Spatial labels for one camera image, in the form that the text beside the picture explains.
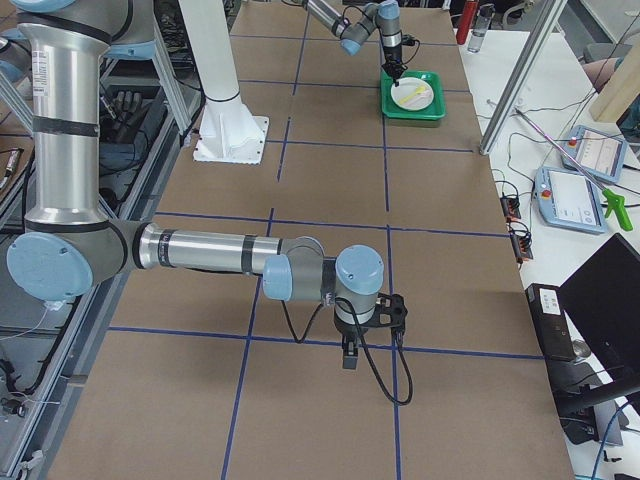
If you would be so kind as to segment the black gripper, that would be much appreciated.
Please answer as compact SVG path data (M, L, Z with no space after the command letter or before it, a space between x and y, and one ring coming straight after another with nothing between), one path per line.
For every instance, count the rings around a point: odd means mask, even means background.
M361 338L369 328L366 325L357 327L355 324L344 322L337 314L334 314L334 326L342 335L342 368L355 370L358 363L358 346L362 344Z
M382 49L384 55L382 69L392 80L399 80L404 73L402 44L394 46L383 45Z

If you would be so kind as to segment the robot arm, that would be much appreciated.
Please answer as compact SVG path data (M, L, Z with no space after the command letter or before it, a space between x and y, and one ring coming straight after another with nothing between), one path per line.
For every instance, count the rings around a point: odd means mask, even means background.
M351 246L332 258L309 237L162 229L99 209L101 60L111 48L154 53L152 3L20 1L17 10L31 46L37 189L25 231L7 252L15 283L35 298L62 301L157 266L257 275L271 299L332 306L343 365L354 368L381 312L384 266L374 249Z
M396 1L368 3L356 23L352 23L326 1L297 1L296 4L330 30L351 56L358 53L369 37L378 31L384 53L382 70L394 83L402 77L406 66L402 58L400 7Z

